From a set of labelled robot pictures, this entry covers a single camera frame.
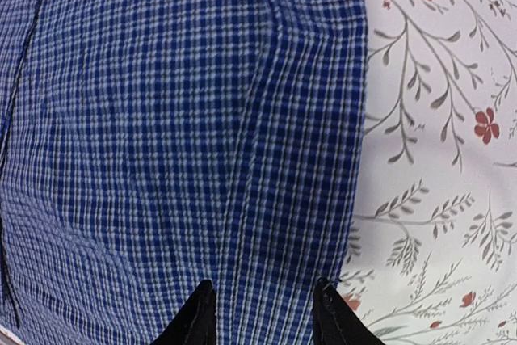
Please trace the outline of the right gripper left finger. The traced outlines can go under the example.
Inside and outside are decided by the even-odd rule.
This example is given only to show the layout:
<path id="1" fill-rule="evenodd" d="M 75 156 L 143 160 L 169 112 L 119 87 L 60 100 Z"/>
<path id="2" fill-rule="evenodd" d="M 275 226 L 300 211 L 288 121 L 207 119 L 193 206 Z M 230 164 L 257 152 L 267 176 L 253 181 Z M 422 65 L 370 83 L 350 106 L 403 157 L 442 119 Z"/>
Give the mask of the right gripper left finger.
<path id="1" fill-rule="evenodd" d="M 202 280 L 152 345 L 216 345 L 216 291 Z"/>

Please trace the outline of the blue plaid long sleeve shirt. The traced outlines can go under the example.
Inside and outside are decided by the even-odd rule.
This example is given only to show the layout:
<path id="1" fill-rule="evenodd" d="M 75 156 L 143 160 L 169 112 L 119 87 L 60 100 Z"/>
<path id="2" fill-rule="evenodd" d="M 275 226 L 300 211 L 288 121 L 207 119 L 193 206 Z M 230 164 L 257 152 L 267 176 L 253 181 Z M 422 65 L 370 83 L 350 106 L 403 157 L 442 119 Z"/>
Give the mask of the blue plaid long sleeve shirt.
<path id="1" fill-rule="evenodd" d="M 364 0 L 1 0 L 1 324 L 148 344 L 202 280 L 220 344 L 309 344 L 364 120 Z"/>

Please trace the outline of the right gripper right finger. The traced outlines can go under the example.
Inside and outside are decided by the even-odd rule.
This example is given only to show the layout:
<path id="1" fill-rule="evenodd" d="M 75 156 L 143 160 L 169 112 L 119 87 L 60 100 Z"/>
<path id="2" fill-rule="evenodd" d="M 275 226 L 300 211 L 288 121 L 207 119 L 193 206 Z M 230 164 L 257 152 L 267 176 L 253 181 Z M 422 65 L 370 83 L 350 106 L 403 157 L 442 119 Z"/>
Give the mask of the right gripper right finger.
<path id="1" fill-rule="evenodd" d="M 383 345 L 355 315 L 324 277 L 313 292 L 313 343 L 318 345 Z"/>

